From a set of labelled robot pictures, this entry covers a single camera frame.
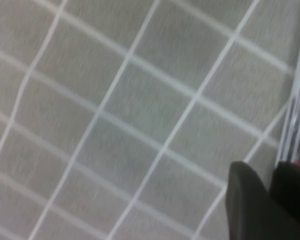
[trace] black object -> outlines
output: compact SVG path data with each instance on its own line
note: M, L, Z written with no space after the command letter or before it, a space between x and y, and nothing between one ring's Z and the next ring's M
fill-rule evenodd
M285 197L299 192L297 169L279 164L269 194L249 165L231 164L225 201L230 240L300 240L300 209L293 207L299 197Z

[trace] tiled floor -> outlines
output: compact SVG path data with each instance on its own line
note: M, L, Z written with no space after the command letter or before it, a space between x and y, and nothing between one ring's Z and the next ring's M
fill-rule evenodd
M300 0L0 0L0 240L227 240L299 45Z

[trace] floor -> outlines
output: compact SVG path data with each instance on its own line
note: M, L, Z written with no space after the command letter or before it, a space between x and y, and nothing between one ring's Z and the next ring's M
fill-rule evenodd
M0 240L227 240L299 46L300 0L0 0Z

